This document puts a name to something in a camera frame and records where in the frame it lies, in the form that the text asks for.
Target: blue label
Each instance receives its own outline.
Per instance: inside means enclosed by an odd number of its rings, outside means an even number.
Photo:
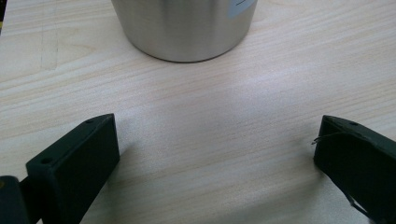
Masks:
[[[228,12],[228,17],[233,18],[243,11],[251,7],[256,0],[230,0],[230,10]]]

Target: tabletop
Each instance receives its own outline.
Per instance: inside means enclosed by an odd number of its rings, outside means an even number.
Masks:
[[[396,139],[396,2],[259,0],[204,63],[134,48],[109,0],[8,1],[0,175],[114,113],[120,163],[81,223],[369,223],[313,163],[323,115]]]

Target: light wood surface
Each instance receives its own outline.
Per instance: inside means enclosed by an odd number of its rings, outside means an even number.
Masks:
[[[84,217],[105,223],[368,223],[312,161],[322,115],[396,140],[396,2],[259,0],[205,63],[153,59],[109,0],[13,0],[0,37],[0,175],[115,113],[121,161]]]

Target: stainless steel container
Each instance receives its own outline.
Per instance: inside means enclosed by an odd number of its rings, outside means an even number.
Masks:
[[[257,0],[112,0],[129,40],[166,61],[208,60],[247,34]]]

